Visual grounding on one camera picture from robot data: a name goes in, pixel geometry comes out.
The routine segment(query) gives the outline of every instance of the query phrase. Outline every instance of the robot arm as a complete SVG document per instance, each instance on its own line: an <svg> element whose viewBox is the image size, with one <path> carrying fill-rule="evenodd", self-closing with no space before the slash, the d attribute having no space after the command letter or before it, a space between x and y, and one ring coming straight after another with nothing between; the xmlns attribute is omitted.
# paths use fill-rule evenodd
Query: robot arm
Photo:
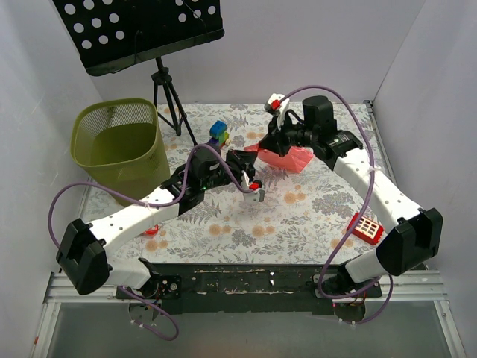
<svg viewBox="0 0 477 358"><path fill-rule="evenodd" d="M228 151L225 160L233 177L250 190L244 193L244 199L250 202L260 202L265 197L262 183L251 181L255 175L256 157L256 152ZM178 198L184 186L185 167L177 168L169 180L142 202L167 204ZM192 158L187 181L185 194L176 204L167 207L130 205L89 224L76 219L68 225L57 261L80 295L88 295L104 284L129 286L140 290L145 297L149 289L155 289L149 287L149 283L157 273L147 260L119 259L113 254L148 228L197 206L203 201L206 190L227 185L232 180L208 148L199 148Z"/></svg>
<svg viewBox="0 0 477 358"><path fill-rule="evenodd" d="M292 145L311 148L336 174L364 198L370 185L369 157L361 142L349 131L340 131L332 103L324 96L303 101L304 120L294 124L272 96L265 109L273 115L260 148L285 156ZM279 125L278 118L284 120ZM370 207L388 235L380 245L341 264L338 274L323 283L329 294L345 293L384 274L399 276L437 254L442 216L436 209L423 210L406 197L382 172L375 173Z"/></svg>

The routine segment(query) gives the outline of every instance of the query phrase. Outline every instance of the glass panel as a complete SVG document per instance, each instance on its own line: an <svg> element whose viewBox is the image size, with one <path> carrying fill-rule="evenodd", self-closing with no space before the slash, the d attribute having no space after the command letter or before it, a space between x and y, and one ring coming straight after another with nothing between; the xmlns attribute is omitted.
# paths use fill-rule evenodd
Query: glass panel
<svg viewBox="0 0 477 358"><path fill-rule="evenodd" d="M366 303L367 311L380 304ZM432 302L390 302L355 328L308 313L176 317L179 338L165 342L131 324L127 304L62 304L48 357L450 357ZM172 332L165 318L155 322Z"/></svg>

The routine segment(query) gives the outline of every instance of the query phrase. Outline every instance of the floral tablecloth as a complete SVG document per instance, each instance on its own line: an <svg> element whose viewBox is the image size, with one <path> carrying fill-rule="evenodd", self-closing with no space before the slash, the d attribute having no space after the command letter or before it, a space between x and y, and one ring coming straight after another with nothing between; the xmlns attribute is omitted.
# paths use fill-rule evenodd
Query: floral tablecloth
<svg viewBox="0 0 477 358"><path fill-rule="evenodd" d="M336 104L338 127L359 132L343 105ZM301 103L291 108L302 115ZM370 138L377 165L384 167L379 144L364 104L352 108ZM231 148L258 142L270 115L262 104L190 104L184 106L198 142L209 139L217 120L227 123ZM168 115L168 108L159 106ZM171 170L186 161L192 141L161 122ZM156 236L139 236L124 245L118 257L144 257L153 263L289 263L322 264L338 244L362 199L317 159L300 173L256 161L256 179L265 183L265 202L247 204L233 184L206 192L205 200L179 218L163 222ZM83 210L89 222L121 206L107 193L92 188ZM376 217L368 210L368 217ZM371 245L351 236L338 253L340 263L368 251Z"/></svg>

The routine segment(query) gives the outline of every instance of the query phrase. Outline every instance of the music stand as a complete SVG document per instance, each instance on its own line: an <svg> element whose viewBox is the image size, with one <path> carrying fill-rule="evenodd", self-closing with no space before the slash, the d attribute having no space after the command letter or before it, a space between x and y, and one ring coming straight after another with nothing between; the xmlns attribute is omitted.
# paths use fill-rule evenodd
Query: music stand
<svg viewBox="0 0 477 358"><path fill-rule="evenodd" d="M172 123L159 117L181 134L187 121L168 68L161 57L223 37L219 0L52 0L69 36L91 76L116 73L147 60L156 60L154 104L162 86ZM180 118L174 110L174 102Z"/></svg>

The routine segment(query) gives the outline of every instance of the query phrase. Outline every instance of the white wall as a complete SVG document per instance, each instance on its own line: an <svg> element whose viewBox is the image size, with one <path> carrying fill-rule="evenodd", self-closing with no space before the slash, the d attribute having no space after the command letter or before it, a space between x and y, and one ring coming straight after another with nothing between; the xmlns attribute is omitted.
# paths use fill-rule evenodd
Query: white wall
<svg viewBox="0 0 477 358"><path fill-rule="evenodd" d="M426 1L376 98L398 184L444 217L440 269L477 357L477 3Z"/></svg>
<svg viewBox="0 0 477 358"><path fill-rule="evenodd" d="M28 357L56 248L46 216L54 194L84 179L69 156L76 115L101 98L48 1L0 0L0 347ZM61 236L81 190L61 200Z"/></svg>
<svg viewBox="0 0 477 358"><path fill-rule="evenodd" d="M184 103L262 103L316 83L363 101L376 96L423 2L222 0L225 36L164 63ZM105 99L152 98L156 70L148 61L93 82Z"/></svg>

